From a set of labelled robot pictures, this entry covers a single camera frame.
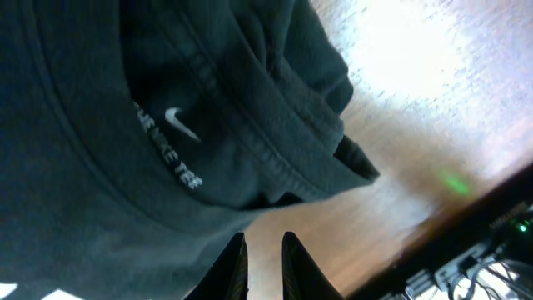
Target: black wire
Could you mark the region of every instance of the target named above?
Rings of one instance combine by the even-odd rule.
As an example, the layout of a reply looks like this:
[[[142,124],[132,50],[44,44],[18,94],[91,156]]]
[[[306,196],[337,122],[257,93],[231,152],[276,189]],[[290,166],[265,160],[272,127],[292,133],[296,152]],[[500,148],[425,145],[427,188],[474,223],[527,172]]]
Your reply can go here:
[[[485,291],[486,296],[489,298],[489,300],[493,300],[491,294],[489,293],[489,290],[486,289],[486,287],[483,287],[482,285],[480,285],[480,287]]]
[[[487,294],[487,296],[489,296],[489,299],[493,298],[492,295],[489,293],[489,291],[491,291],[492,293],[494,293],[494,296],[496,296],[497,300],[503,300],[501,299],[500,294],[494,288],[483,285],[480,282],[478,282],[477,284],[479,284],[480,287],[483,288],[483,290],[485,290],[485,293]]]
[[[482,263],[477,269],[476,271],[474,272],[474,274],[472,274],[472,279],[471,279],[471,282],[470,282],[470,286],[468,287],[468,292],[466,293],[465,297],[463,298],[463,300],[472,300],[472,298],[474,297],[474,293],[476,292],[476,282],[477,282],[477,276],[479,275],[479,273],[488,268],[490,265],[494,264],[494,263],[499,263],[500,261],[495,261],[495,262],[484,262]],[[449,300],[455,300],[454,298],[454,293],[456,291],[456,287],[457,285],[459,284],[459,281],[463,278],[464,276],[463,275],[459,275],[456,279],[454,279],[454,281],[450,284],[450,287],[448,288],[448,299]]]
[[[526,298],[533,300],[533,292],[529,290],[527,287],[522,287],[519,284],[516,284],[513,281],[510,281],[506,277],[502,276],[496,271],[493,271],[489,268],[486,269],[490,274],[496,276],[498,279],[500,279],[502,282],[504,282],[511,290],[513,290],[517,294],[521,294],[523,296],[526,296]]]
[[[501,267],[506,270],[506,274],[507,274],[507,277],[509,278],[509,280],[513,280],[513,277],[511,276],[511,272],[509,271],[511,268],[509,266],[507,266],[506,264],[504,264],[503,262],[500,262],[500,265]]]

